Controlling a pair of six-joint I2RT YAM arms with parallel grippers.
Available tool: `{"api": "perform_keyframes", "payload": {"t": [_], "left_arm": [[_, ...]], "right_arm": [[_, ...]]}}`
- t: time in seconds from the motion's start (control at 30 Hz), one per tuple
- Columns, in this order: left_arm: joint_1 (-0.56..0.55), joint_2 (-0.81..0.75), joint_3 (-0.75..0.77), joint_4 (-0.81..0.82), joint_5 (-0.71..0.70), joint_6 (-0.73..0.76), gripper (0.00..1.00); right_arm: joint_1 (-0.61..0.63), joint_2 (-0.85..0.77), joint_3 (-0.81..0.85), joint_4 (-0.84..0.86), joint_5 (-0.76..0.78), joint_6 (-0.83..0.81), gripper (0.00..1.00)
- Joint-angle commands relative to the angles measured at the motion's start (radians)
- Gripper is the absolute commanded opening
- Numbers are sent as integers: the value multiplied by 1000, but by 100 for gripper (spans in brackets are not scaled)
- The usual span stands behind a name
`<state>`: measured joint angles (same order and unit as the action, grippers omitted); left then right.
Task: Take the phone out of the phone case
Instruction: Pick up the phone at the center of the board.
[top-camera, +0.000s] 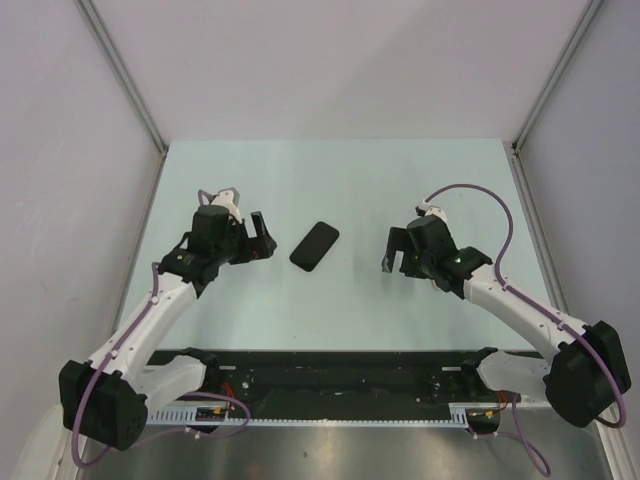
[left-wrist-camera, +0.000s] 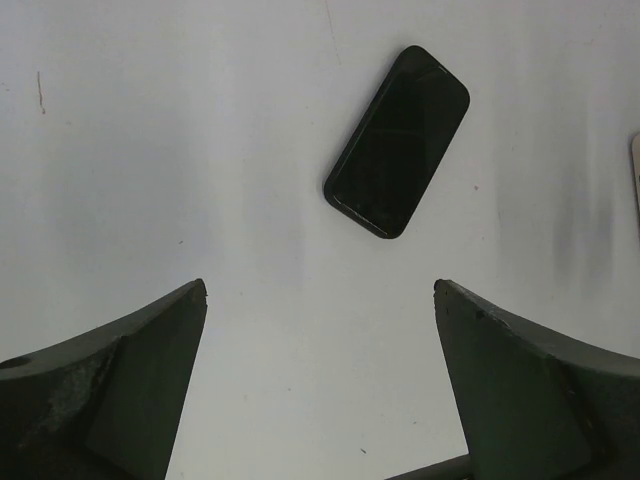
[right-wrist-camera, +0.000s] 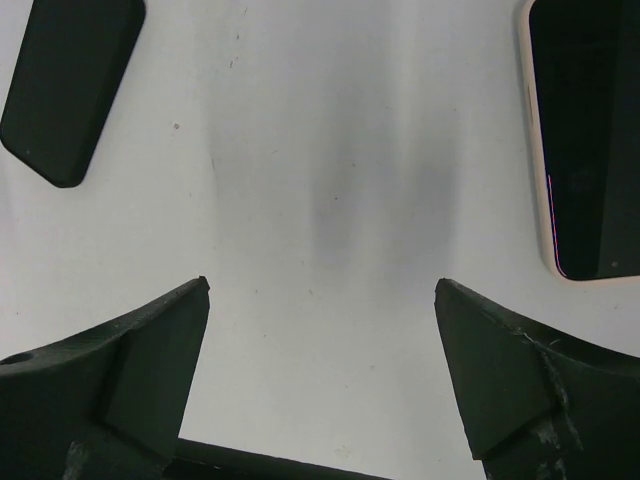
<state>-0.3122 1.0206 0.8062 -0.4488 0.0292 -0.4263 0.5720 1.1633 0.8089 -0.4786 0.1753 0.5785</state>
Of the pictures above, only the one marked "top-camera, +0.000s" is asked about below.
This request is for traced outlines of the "black phone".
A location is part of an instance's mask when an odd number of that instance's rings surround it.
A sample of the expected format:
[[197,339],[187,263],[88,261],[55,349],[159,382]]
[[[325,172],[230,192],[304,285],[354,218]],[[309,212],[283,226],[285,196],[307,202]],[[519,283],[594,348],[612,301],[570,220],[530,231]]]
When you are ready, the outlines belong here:
[[290,262],[307,273],[312,272],[339,236],[335,227],[323,221],[317,222],[290,254]]

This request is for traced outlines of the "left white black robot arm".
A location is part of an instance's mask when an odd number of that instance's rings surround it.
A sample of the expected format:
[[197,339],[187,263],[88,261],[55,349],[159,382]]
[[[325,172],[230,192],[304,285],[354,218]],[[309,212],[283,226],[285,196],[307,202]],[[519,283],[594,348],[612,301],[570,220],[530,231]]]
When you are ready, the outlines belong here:
[[87,437],[124,451],[148,417],[173,401],[214,397],[224,382],[216,355],[188,347],[151,372],[146,366],[175,322],[201,297],[225,265],[273,256],[277,244],[261,212],[256,234],[229,208],[201,206],[190,231],[152,265],[152,285],[132,316],[86,361],[68,361],[59,374],[63,425],[72,441]]

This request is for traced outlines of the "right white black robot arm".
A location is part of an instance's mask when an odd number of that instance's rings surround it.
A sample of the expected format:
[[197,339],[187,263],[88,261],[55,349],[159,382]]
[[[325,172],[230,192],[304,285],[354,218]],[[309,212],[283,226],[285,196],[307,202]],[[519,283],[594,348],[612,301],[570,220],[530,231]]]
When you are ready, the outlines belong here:
[[537,358],[485,348],[467,362],[461,388],[473,401],[499,390],[524,394],[547,401],[566,422],[584,428],[631,387],[612,326],[589,325],[527,297],[496,275],[490,257],[474,247],[457,248],[437,215],[390,228],[381,267],[431,281],[491,313],[534,347]]

